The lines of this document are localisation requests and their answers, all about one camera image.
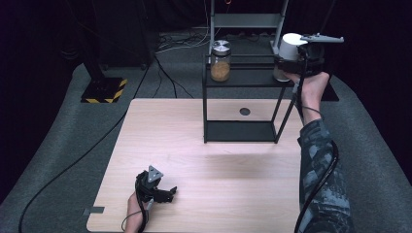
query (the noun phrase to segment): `table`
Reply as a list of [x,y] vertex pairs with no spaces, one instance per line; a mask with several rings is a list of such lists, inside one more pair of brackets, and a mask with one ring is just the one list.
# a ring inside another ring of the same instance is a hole
[[[276,100],[209,100],[209,117],[271,118]],[[289,101],[283,101],[280,113]],[[302,127],[293,109],[279,144],[203,142],[201,99],[135,99],[130,103],[87,229],[121,232],[135,178],[149,165],[177,186],[172,203],[154,203],[146,232],[292,232],[297,216]]]

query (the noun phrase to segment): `yellow and black hazard tape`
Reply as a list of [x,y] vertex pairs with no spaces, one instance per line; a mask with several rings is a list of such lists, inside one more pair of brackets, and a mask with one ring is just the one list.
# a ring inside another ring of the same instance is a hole
[[99,104],[99,103],[116,103],[120,99],[124,87],[127,83],[127,80],[121,80],[120,83],[118,83],[119,88],[117,89],[116,92],[112,91],[112,93],[107,93],[107,92],[98,92],[93,93],[93,96],[86,96],[86,93],[84,96],[82,96],[82,103],[90,103],[90,104]]

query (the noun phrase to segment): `black stand base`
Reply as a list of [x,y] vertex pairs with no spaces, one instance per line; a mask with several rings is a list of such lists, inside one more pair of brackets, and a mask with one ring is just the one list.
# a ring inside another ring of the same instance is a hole
[[122,78],[91,81],[82,95],[82,103],[116,103],[126,83]]

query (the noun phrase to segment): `black metal shelf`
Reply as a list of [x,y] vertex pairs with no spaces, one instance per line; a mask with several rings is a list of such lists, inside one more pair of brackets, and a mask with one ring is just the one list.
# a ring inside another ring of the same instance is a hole
[[[204,143],[207,142],[274,142],[278,143],[282,130],[291,112],[287,110],[279,132],[276,132],[274,120],[278,113],[283,95],[287,87],[293,87],[292,82],[278,82],[273,77],[273,55],[232,55],[230,64],[230,78],[225,82],[216,82],[211,79],[210,64],[207,62],[210,55],[204,57],[203,67],[203,123]],[[260,60],[259,62],[236,62],[242,60]],[[275,111],[271,120],[209,120],[207,117],[207,90],[208,88],[227,87],[279,87],[279,94]]]

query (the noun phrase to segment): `lower shelf tier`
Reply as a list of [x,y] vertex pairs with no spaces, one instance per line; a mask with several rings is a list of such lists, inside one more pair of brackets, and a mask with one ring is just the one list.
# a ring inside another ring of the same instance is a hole
[[275,142],[273,121],[207,120],[206,142]]

